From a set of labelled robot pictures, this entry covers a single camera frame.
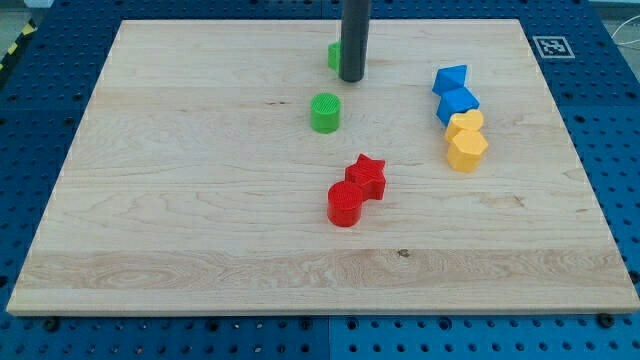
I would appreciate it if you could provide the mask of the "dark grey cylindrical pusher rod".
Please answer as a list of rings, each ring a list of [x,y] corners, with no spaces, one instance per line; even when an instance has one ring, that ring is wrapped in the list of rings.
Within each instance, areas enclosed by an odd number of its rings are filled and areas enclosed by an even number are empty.
[[[344,0],[341,20],[339,77],[359,82],[365,73],[371,0]]]

